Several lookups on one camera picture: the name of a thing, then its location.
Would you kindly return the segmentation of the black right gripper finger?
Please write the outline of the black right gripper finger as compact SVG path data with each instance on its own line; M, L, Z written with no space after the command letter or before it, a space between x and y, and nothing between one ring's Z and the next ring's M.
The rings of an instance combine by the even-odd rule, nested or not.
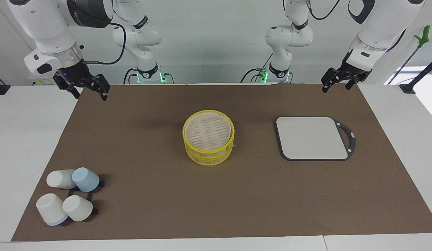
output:
M103 74L92 76L92 90L98 93L103 101L106 101L110 84Z
M69 92L75 99L80 97L80 93L76 89L74 83L67 82L62 76L59 75L59 73L55 73L53 79L60 90Z

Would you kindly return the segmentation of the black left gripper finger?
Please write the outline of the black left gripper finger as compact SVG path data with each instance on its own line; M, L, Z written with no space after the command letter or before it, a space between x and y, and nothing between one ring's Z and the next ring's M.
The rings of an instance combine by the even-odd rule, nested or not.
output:
M352 89L352 87L355 84L363 81L362 79L363 79L363 74L354 74L354 75L352 75L351 78L350 78L350 80L348 81L348 83L345 85L345 89L346 90Z
M323 93L327 93L334 84L340 83L342 81L340 76L341 71L341 68L335 69L333 67L326 71L326 73L321 78L321 83L323 84Z

